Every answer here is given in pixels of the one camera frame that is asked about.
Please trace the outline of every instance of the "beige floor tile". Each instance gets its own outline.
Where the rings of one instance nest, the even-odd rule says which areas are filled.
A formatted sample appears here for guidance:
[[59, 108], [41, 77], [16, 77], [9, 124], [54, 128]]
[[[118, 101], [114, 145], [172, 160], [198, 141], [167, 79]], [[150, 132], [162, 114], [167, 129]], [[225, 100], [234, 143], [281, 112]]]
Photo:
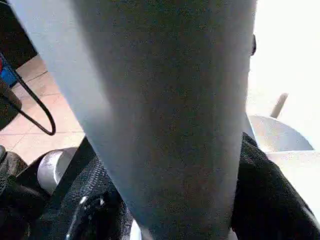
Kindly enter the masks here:
[[45, 63], [42, 61], [39, 55], [35, 56], [31, 60], [27, 61], [25, 64], [20, 66], [17, 73], [22, 77], [24, 81], [29, 81], [40, 74], [47, 71]]
[[50, 150], [78, 147], [84, 136], [85, 134], [82, 132], [57, 133], [54, 136], [26, 134], [12, 151], [17, 153], [29, 165]]
[[[54, 102], [57, 100], [59, 95], [47, 95], [40, 97], [40, 100], [46, 105], [47, 108], [53, 106]], [[46, 115], [41, 107], [36, 104], [36, 102], [32, 98], [24, 98], [21, 100], [22, 102], [22, 110], [35, 119], [39, 123], [43, 123], [46, 121]], [[27, 120], [21, 114], [17, 115], [15, 119], [7, 125], [4, 129], [0, 131], [0, 135], [17, 135], [17, 134], [25, 134], [32, 127], [33, 123]]]
[[[60, 94], [59, 88], [49, 72], [27, 82], [26, 84], [37, 96]], [[20, 85], [20, 83], [17, 83], [12, 91], [19, 99], [29, 97], [29, 94]]]
[[[74, 113], [72, 112], [66, 99], [62, 95], [59, 95], [58, 99], [54, 102], [52, 107], [49, 108], [49, 111], [53, 116], [57, 133], [83, 132]], [[43, 126], [46, 128], [51, 127], [46, 116], [43, 116], [43, 118], [40, 119], [40, 122], [43, 123]], [[41, 133], [41, 130], [36, 126], [33, 126], [28, 131], [28, 133]]]
[[0, 145], [11, 151], [24, 135], [0, 135]]

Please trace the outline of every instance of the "gray cylindrical pole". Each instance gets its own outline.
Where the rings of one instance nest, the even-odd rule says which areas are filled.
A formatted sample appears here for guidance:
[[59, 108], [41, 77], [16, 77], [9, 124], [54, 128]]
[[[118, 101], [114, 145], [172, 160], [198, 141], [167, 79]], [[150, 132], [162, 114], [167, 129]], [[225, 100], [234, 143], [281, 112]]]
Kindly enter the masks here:
[[253, 0], [11, 0], [145, 239], [225, 239]]

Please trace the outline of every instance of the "black fabric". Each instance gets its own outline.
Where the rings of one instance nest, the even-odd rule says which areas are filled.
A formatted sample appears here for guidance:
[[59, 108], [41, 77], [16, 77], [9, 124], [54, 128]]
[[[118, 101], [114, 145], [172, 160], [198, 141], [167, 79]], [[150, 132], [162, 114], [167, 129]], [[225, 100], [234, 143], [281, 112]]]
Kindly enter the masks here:
[[4, 155], [2, 162], [0, 163], [0, 176], [17, 176], [24, 169], [27, 168], [27, 164], [21, 159], [21, 157], [15, 152], [7, 151]]
[[308, 205], [279, 167], [246, 134], [242, 140], [232, 228], [239, 240], [320, 239], [319, 224]]
[[[122, 200], [101, 161], [95, 157], [65, 195], [47, 239], [107, 239]], [[119, 232], [112, 230], [119, 239]]]

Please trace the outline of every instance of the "black wire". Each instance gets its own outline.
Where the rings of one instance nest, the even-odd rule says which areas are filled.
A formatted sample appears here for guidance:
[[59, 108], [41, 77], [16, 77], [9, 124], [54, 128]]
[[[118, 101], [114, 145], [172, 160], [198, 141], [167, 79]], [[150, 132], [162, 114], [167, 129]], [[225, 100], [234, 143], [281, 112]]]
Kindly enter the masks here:
[[6, 96], [4, 96], [2, 93], [0, 93], [0, 98], [5, 100], [13, 109], [18, 111], [21, 115], [23, 115], [26, 119], [28, 119], [30, 122], [32, 122], [34, 125], [36, 125], [39, 129], [41, 129], [46, 134], [53, 136], [56, 133], [56, 123], [54, 118], [52, 117], [51, 113], [49, 112], [48, 108], [44, 103], [35, 95], [35, 93], [28, 87], [28, 85], [22, 80], [21, 76], [14, 70], [12, 67], [7, 63], [6, 59], [0, 52], [0, 57], [3, 63], [7, 65], [7, 67], [10, 69], [10, 71], [15, 75], [17, 81], [21, 84], [21, 86], [26, 90], [26, 92], [35, 100], [35, 102], [42, 108], [42, 110], [45, 112], [46, 116], [49, 119], [49, 122], [51, 124], [51, 131], [48, 131], [45, 129], [40, 123], [38, 123], [36, 120], [34, 120], [32, 117], [30, 117], [28, 114], [26, 114], [24, 111], [22, 111], [18, 106], [16, 106], [13, 102], [9, 100]]
[[56, 125], [55, 125], [55, 121], [53, 120], [51, 114], [47, 115], [49, 118], [49, 121], [51, 123], [51, 127], [52, 127], [52, 131], [48, 131], [47, 129], [45, 129], [41, 124], [39, 124], [36, 120], [34, 120], [32, 117], [30, 117], [28, 114], [26, 114], [24, 111], [22, 111], [19, 107], [17, 107], [13, 102], [11, 102], [6, 96], [4, 96], [2, 93], [0, 93], [0, 98], [2, 98], [3, 100], [5, 100], [13, 109], [15, 109], [17, 112], [19, 112], [22, 116], [24, 116], [26, 119], [28, 119], [30, 122], [32, 122], [34, 125], [36, 125], [38, 128], [40, 128], [42, 131], [44, 131], [46, 134], [52, 136], [56, 133]]

